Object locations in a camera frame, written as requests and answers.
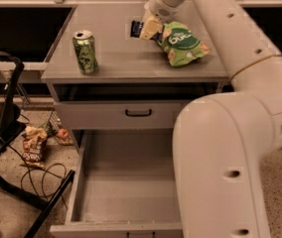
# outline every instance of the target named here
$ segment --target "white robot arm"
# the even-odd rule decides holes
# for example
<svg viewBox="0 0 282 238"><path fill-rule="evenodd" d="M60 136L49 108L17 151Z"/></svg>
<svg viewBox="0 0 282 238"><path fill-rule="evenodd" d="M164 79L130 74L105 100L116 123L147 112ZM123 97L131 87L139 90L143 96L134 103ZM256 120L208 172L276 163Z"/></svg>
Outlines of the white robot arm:
<svg viewBox="0 0 282 238"><path fill-rule="evenodd" d="M183 1L149 0L145 18L169 20ZM184 236L268 238L259 163L282 146L282 54L235 0L192 1L235 92L194 100L175 124Z"/></svg>

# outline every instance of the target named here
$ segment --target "green soda can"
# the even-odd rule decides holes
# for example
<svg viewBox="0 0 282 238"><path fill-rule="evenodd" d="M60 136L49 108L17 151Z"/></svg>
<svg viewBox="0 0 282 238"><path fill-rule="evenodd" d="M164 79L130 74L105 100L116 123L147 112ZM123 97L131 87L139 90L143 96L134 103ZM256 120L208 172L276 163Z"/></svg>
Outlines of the green soda can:
<svg viewBox="0 0 282 238"><path fill-rule="evenodd" d="M73 34L72 43L79 69L83 74L90 74L98 69L95 58L94 37L91 31L80 30Z"/></svg>

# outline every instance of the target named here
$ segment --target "open drawer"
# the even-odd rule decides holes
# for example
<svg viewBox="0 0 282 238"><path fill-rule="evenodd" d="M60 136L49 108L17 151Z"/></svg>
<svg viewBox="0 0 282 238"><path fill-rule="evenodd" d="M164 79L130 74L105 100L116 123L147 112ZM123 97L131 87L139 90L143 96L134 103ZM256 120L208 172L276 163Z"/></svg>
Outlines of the open drawer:
<svg viewBox="0 0 282 238"><path fill-rule="evenodd" d="M182 238L172 129L85 131L56 237Z"/></svg>

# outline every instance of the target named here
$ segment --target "cabinet top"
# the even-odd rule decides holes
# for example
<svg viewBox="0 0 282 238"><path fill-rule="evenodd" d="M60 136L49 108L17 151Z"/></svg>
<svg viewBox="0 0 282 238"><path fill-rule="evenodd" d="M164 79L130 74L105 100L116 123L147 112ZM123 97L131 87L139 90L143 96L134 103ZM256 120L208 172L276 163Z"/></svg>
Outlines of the cabinet top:
<svg viewBox="0 0 282 238"><path fill-rule="evenodd" d="M204 58L171 67L154 41L130 38L131 22L141 21L144 4L142 0L100 0L77 5L42 80L50 83L227 80L209 33L190 1L181 6L175 20L189 26L195 37L211 47ZM89 75L79 71L74 53L72 35L78 30L92 31L95 39L99 70Z"/></svg>

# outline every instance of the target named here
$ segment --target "drawer handle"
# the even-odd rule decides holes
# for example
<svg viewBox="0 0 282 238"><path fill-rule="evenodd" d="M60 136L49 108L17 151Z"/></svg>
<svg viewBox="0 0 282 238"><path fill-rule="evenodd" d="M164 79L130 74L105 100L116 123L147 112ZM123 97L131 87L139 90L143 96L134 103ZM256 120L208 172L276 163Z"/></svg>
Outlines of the drawer handle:
<svg viewBox="0 0 282 238"><path fill-rule="evenodd" d="M148 111L140 112L140 111L129 111L125 110L125 115L128 117L146 117L152 114L152 109L150 108Z"/></svg>
<svg viewBox="0 0 282 238"><path fill-rule="evenodd" d="M151 238L155 238L155 232L149 232L149 235L151 235L152 234L152 237ZM130 238L130 232L127 232L127 238Z"/></svg>

